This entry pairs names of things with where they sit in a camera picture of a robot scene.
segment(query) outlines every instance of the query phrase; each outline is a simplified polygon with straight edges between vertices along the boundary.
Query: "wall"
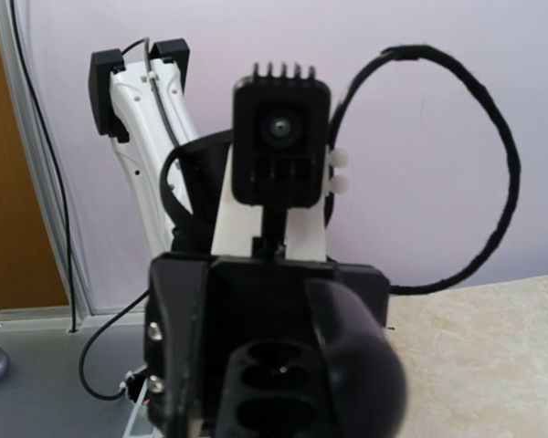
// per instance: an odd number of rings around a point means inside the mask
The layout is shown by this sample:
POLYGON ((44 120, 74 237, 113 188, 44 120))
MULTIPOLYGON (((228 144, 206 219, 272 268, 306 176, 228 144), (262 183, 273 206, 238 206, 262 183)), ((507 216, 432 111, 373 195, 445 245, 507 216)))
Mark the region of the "wall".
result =
MULTIPOLYGON (((448 51, 497 100, 523 161, 511 230, 468 284, 548 274, 548 0, 20 0, 18 7, 96 308, 136 297, 148 261, 127 183, 93 125, 90 52, 143 35, 189 42, 186 96, 202 133, 229 127, 232 86, 254 61, 315 65, 337 98, 387 46, 448 51)), ((339 145, 353 158, 353 189, 338 201, 332 256, 417 284, 453 273, 482 247, 504 201, 504 154, 486 116, 447 72, 424 63, 383 69, 354 100, 339 145)))

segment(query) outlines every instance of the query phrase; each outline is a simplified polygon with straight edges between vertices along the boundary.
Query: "circular hole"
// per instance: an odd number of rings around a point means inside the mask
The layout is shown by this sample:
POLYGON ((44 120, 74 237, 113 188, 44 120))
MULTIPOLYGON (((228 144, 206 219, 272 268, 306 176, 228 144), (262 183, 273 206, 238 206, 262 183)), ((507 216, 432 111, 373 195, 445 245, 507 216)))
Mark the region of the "circular hole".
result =
POLYGON ((259 390, 290 390, 304 386, 309 377, 309 373, 299 367, 269 368, 258 365, 247 369, 241 381, 259 390))
POLYGON ((264 342, 249 349, 249 355, 270 368, 281 368, 302 354, 302 349, 283 342, 264 342))
POLYGON ((237 419, 244 427, 268 438, 293 437, 316 418, 311 404, 288 398, 246 401, 237 409, 237 419))

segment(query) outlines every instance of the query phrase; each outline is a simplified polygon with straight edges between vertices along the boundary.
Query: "camera lens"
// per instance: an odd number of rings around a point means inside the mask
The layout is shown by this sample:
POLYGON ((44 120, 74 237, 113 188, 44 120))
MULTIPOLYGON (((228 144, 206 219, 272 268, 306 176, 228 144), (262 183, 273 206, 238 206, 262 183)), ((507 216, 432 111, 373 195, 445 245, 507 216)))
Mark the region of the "camera lens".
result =
POLYGON ((300 117, 291 110, 275 110, 262 119, 261 137, 273 149, 287 149, 300 138, 300 117))

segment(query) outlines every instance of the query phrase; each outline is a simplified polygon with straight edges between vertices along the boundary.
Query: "camera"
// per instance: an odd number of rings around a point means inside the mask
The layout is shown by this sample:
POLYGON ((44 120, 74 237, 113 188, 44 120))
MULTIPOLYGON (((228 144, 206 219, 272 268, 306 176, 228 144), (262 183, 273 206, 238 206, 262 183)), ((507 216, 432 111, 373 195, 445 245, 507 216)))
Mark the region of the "camera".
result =
POLYGON ((315 78, 282 65, 274 75, 254 67, 234 89, 232 191, 238 202, 310 208, 323 195, 331 92, 315 78))

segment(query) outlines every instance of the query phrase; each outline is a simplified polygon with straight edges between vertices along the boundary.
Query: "white knob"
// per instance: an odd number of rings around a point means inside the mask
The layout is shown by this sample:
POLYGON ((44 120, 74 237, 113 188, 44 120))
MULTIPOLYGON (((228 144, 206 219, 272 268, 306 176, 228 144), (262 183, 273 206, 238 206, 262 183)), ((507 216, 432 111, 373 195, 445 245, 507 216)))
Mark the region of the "white knob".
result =
POLYGON ((329 180, 329 190, 335 194, 344 194, 349 190, 349 179, 343 175, 335 175, 329 180))
POLYGON ((329 154, 329 165, 343 169, 349 165, 349 153, 345 149, 333 149, 329 154))

